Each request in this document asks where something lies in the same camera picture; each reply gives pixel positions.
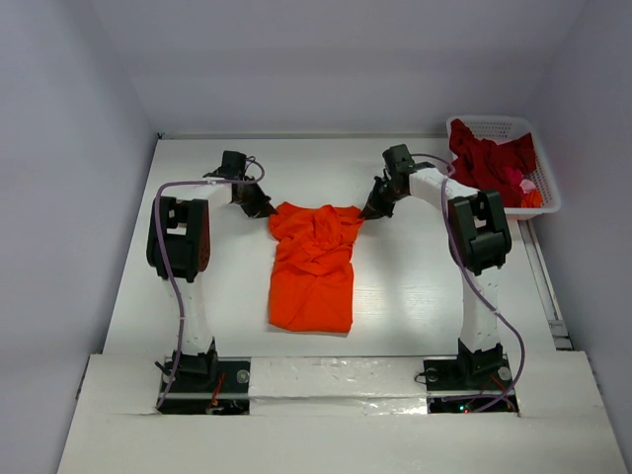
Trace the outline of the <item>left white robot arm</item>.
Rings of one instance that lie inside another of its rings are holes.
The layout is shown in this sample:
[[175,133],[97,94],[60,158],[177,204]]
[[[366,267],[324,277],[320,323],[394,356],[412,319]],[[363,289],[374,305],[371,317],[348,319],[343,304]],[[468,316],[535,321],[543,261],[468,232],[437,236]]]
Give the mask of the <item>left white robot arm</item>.
[[172,358],[158,366],[175,380],[185,377],[198,390],[212,387],[218,378],[203,296],[211,214],[228,205],[239,206],[250,218],[274,214],[271,198],[260,186],[264,176],[265,169],[255,157],[226,150],[216,170],[198,180],[160,186],[151,204],[146,259],[175,298],[178,317]]

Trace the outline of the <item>orange t shirt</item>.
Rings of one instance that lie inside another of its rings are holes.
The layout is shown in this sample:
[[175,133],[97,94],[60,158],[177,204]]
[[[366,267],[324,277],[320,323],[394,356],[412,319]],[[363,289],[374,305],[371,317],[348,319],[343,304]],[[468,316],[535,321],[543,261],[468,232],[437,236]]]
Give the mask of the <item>orange t shirt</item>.
[[294,333],[346,335],[353,324],[354,244],[363,224],[355,206],[308,208],[284,202],[269,217],[276,256],[269,323]]

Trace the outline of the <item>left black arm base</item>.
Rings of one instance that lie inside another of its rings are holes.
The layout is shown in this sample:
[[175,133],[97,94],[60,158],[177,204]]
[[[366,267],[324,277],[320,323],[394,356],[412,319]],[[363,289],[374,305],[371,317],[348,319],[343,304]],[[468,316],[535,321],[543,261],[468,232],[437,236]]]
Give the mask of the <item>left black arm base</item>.
[[176,379],[158,412],[164,415],[248,415],[250,369],[249,358],[221,358],[214,381],[192,376]]

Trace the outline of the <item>small orange cloth in basket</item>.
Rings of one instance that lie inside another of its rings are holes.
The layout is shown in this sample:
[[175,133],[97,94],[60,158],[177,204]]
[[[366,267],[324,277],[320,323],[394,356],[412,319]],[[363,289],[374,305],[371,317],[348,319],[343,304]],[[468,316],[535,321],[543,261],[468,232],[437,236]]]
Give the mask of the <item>small orange cloth in basket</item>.
[[531,190],[526,193],[521,200],[522,208],[539,208],[543,203],[543,198],[539,190]]

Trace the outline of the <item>white plastic basket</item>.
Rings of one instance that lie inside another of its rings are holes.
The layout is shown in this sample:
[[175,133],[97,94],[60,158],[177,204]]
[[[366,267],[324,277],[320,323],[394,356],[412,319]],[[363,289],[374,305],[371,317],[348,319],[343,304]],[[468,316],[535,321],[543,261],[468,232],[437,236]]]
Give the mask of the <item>white plastic basket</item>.
[[513,219],[559,210],[561,199],[546,153],[526,119],[454,116],[446,120],[446,130],[456,181],[500,192]]

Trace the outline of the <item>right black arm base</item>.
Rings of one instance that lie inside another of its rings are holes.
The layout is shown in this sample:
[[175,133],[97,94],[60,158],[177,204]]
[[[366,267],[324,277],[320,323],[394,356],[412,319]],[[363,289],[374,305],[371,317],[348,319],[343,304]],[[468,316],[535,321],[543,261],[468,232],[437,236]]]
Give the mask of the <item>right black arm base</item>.
[[432,358],[424,361],[415,381],[427,389],[430,414],[470,414],[519,412],[518,403],[511,391],[490,407],[482,407],[502,395],[513,382],[509,361],[482,374],[466,375],[460,372],[455,358]]

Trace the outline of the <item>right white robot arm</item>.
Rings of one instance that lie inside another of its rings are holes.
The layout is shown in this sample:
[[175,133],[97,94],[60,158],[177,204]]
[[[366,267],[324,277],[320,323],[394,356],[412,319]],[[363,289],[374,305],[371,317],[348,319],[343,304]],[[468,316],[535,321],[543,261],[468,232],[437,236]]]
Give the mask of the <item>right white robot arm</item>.
[[476,387],[491,373],[484,356],[502,355],[498,332],[500,272],[512,249],[504,205],[499,192],[480,191],[454,180],[453,167],[440,171],[417,162],[405,144],[382,153],[383,174],[360,215],[366,220],[391,217],[396,202],[417,198],[441,212],[450,255],[463,281],[463,323],[458,340],[463,357],[454,364],[456,379]]

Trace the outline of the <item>dark red t shirt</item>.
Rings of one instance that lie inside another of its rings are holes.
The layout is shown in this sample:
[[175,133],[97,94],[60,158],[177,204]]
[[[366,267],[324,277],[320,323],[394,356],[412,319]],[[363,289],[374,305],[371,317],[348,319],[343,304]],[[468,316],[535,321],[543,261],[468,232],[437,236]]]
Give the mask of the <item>dark red t shirt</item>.
[[460,119],[451,122],[449,149],[456,155],[451,178],[464,186],[501,194],[504,207],[521,207],[524,195],[510,185],[505,168],[520,169],[523,176],[536,170],[536,153],[530,133],[504,144],[478,139]]

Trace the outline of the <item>pink cloth in basket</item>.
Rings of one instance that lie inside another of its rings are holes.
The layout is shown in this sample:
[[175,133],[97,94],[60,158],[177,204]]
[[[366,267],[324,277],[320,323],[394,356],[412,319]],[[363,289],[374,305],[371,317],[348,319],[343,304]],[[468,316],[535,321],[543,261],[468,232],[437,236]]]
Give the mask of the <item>pink cloth in basket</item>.
[[533,182],[523,176],[520,169],[505,168],[509,185],[518,193],[528,195],[536,190]]

